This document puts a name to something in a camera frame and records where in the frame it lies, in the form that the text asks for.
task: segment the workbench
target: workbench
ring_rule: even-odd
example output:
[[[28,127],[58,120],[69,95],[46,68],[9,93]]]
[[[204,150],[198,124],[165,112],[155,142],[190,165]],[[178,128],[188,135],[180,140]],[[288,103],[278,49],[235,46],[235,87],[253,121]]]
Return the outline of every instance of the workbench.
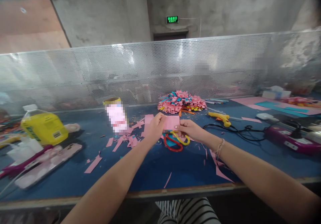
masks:
[[[227,104],[211,105],[209,107],[219,109],[230,116],[241,118],[255,118],[258,111],[249,107],[229,101]],[[264,111],[269,114],[280,113],[275,110]],[[136,106],[127,108],[127,116],[130,123],[141,120],[146,114],[158,113],[156,105]],[[206,110],[196,115],[182,113],[181,119],[191,119],[200,126],[209,123],[222,123],[209,117]],[[71,143],[83,146],[82,150],[62,164],[55,171],[27,190],[22,190],[15,185],[10,186],[0,196],[0,211],[12,209],[33,209],[43,207],[73,206],[90,189],[90,187],[110,169],[122,156],[125,156],[131,148],[123,142],[117,151],[112,152],[116,143],[111,147],[106,144],[112,132],[104,109],[87,111],[70,111],[59,113],[64,124],[78,123],[81,131],[75,134]],[[264,129],[269,124],[262,122],[231,120],[232,124],[243,129],[246,125],[252,125],[254,129]],[[144,129],[133,130],[132,134],[140,136]],[[224,138],[235,146],[267,161],[303,184],[320,182],[321,159],[293,152],[285,145],[274,144],[268,140],[261,142],[246,141],[235,133],[219,129],[207,128],[207,131]],[[252,137],[262,138],[262,133],[252,133]],[[11,148],[5,147],[0,150],[0,168],[4,168],[12,161],[5,155]],[[101,151],[101,162],[91,174],[84,171],[90,165],[87,159],[93,160]],[[236,192],[246,189],[240,179],[226,168],[221,171],[235,183],[231,183],[216,175],[214,161],[207,149],[200,143],[191,141],[190,145],[184,146],[182,152],[176,153],[165,148],[160,139],[147,154],[143,164],[139,168],[127,195],[128,199],[166,200],[172,198],[201,197],[227,192]],[[171,178],[166,189],[164,185],[170,175]],[[6,177],[0,180],[2,190],[10,180]]]

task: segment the phone case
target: phone case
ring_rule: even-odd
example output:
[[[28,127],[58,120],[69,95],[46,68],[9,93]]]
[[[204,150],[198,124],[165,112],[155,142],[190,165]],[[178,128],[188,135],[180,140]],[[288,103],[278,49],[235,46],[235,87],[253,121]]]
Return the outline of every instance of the phone case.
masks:
[[[21,189],[26,189],[36,184],[42,178],[48,175],[51,171],[56,169],[59,165],[61,165],[70,157],[72,157],[74,154],[76,154],[78,151],[80,151],[81,148],[82,148],[82,145],[79,145],[79,144],[68,145],[66,148],[60,151],[56,156],[38,165],[37,167],[29,171],[27,174],[18,178],[14,183]]]

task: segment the perforated metal panel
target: perforated metal panel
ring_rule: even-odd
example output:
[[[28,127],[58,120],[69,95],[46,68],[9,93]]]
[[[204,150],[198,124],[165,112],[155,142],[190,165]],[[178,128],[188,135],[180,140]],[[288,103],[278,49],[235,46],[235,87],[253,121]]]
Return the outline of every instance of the perforated metal panel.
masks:
[[[0,55],[0,104],[49,111],[102,107],[116,95],[157,103],[173,90],[237,97],[320,70],[321,31],[114,44]]]

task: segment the plastic bottle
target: plastic bottle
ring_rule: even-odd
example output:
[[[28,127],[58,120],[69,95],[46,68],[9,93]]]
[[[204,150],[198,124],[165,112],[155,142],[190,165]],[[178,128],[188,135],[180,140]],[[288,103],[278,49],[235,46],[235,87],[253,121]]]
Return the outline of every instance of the plastic bottle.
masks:
[[[23,107],[27,113],[22,118],[21,128],[31,139],[36,139],[41,145],[56,145],[67,139],[68,131],[53,113],[39,110],[37,105]]]

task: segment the exit sign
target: exit sign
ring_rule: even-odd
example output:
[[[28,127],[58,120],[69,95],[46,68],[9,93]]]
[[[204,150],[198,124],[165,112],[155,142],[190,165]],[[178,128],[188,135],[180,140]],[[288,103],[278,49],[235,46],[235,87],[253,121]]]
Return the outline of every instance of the exit sign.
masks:
[[[178,16],[170,16],[170,17],[166,17],[166,24],[169,23],[178,23]]]

